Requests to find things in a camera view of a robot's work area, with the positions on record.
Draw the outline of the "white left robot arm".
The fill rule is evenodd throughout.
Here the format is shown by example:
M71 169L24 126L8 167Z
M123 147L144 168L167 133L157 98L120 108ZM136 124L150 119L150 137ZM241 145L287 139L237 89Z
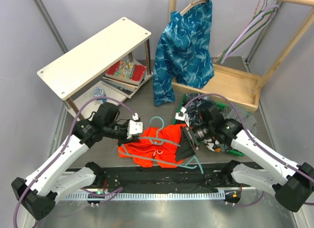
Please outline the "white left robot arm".
M23 179L17 177L11 183L20 204L36 220L45 218L64 197L86 186L100 188L105 173L94 162L65 178L60 176L82 154L103 138L116 139L118 145L139 141L143 123L137 113L120 124L120 111L112 103L103 103L87 119L80 120L71 128L70 135L57 151L36 171Z

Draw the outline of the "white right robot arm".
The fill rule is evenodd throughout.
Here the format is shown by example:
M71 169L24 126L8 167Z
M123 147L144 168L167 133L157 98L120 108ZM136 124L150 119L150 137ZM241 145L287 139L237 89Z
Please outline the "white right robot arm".
M277 202L291 212L307 204L314 192L314 169L304 162L299 164L284 157L261 142L242 123L227 119L215 103L199 106L200 125L181 128L182 138L176 159L194 154L199 143L213 139L244 153L262 167L262 171L231 160L222 168L221 179L227 186L236 183L253 186L275 197Z

